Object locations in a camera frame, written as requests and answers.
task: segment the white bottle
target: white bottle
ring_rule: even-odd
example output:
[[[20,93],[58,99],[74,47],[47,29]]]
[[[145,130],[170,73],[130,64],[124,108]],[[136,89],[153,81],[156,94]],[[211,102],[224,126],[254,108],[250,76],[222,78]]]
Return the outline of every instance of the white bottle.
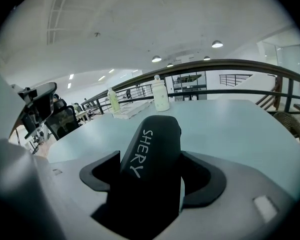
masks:
[[[108,98],[109,98],[109,101],[112,105],[112,110],[113,112],[116,112],[118,110],[120,110],[120,104],[118,102],[118,98],[117,98],[117,95],[115,93],[115,91],[112,90],[112,88],[108,88]]]
[[[168,92],[164,85],[164,80],[160,80],[159,75],[154,76],[152,84],[154,104],[157,111],[166,111],[170,108]]]

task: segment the ceiling light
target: ceiling light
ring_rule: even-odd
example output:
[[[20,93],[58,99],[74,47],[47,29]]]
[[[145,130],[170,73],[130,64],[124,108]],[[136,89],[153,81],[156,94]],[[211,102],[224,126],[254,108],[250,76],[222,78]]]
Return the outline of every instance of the ceiling light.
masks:
[[[221,43],[219,40],[215,40],[213,43],[212,43],[212,47],[213,48],[219,48],[219,47],[222,47],[223,46],[223,43]]]
[[[159,61],[161,61],[162,60],[162,58],[160,57],[160,56],[158,56],[158,55],[156,55],[156,56],[154,56],[153,58],[152,58],[152,62],[159,62]]]

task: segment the light blue tabletop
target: light blue tabletop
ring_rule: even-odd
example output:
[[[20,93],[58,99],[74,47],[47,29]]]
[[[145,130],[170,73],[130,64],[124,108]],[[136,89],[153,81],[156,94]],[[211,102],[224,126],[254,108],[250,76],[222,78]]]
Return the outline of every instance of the light blue tabletop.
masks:
[[[271,115],[247,100],[171,102],[157,112],[154,104],[131,119],[104,114],[54,143],[51,163],[121,151],[141,121],[150,115],[174,116],[182,129],[181,149],[254,167],[292,197],[300,197],[300,144]]]

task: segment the wicker chair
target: wicker chair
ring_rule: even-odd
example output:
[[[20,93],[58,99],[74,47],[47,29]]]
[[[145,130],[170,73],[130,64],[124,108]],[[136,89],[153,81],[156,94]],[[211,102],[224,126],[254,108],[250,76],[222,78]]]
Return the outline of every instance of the wicker chair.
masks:
[[[300,140],[300,123],[289,113],[278,112],[273,116],[277,119],[294,137]]]

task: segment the wooden chair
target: wooden chair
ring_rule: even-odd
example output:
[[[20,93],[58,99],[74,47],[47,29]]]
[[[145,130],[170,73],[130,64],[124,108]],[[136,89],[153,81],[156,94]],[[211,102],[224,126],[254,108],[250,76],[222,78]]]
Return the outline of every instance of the wooden chair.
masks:
[[[273,116],[277,119],[295,138],[300,140],[300,123],[289,113],[278,112]]]

